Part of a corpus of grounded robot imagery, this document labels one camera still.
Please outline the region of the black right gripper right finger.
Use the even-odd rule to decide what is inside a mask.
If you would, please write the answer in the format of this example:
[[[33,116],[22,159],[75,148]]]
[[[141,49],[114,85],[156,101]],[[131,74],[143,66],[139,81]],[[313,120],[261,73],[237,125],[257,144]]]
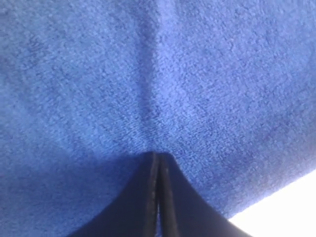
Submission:
[[[248,237],[192,187],[173,155],[159,153],[158,203],[163,237]]]

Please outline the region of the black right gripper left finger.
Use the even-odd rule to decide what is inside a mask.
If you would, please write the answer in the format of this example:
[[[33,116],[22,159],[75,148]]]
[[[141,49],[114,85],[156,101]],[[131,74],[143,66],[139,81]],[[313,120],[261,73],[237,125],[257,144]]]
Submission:
[[[120,194],[70,237],[154,237],[158,216],[159,158],[144,153],[143,161]]]

